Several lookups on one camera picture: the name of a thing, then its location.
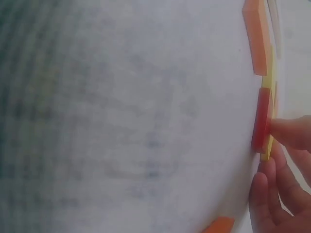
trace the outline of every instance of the yellow sticky note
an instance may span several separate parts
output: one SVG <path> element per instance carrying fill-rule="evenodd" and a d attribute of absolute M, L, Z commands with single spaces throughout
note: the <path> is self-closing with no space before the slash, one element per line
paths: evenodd
<path fill-rule="evenodd" d="M 274 110 L 273 110 L 273 113 L 272 113 L 272 119 L 273 118 L 275 118 Z M 272 144 L 273 144 L 273 140 L 274 140 L 274 138 L 271 135 L 269 135 L 268 148 L 267 148 L 267 151 L 264 154 L 260 155 L 260 160 L 261 161 L 268 161 L 269 160 L 270 153 L 271 153 L 271 148 L 272 148 Z"/>
<path fill-rule="evenodd" d="M 269 72 L 267 76 L 262 77 L 261 87 L 270 88 L 272 94 L 273 105 L 275 103 L 275 92 L 276 92 L 276 53 L 273 46 L 271 46 L 272 59 L 270 59 L 271 64 L 269 66 Z"/>

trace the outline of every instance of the white surface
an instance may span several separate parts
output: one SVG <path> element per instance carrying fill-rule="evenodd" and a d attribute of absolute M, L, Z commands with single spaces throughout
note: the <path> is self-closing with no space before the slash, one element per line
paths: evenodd
<path fill-rule="evenodd" d="M 75 219 L 106 233 L 199 232 L 218 215 L 240 224 L 258 164 L 250 142 L 261 85 L 243 4 L 103 1 L 99 10 L 114 27 L 103 29 L 98 53 L 113 75 L 96 94 L 109 101 L 98 112 L 69 111 L 97 121 L 74 135 L 71 160 L 104 166 L 89 166 L 92 175 L 57 184 L 55 193 L 83 199 L 87 187 L 89 198 L 107 205 L 67 211 L 71 232 L 84 229 Z"/>
<path fill-rule="evenodd" d="M 240 226 L 261 86 L 244 0 L 9 3 L 4 232 Z"/>

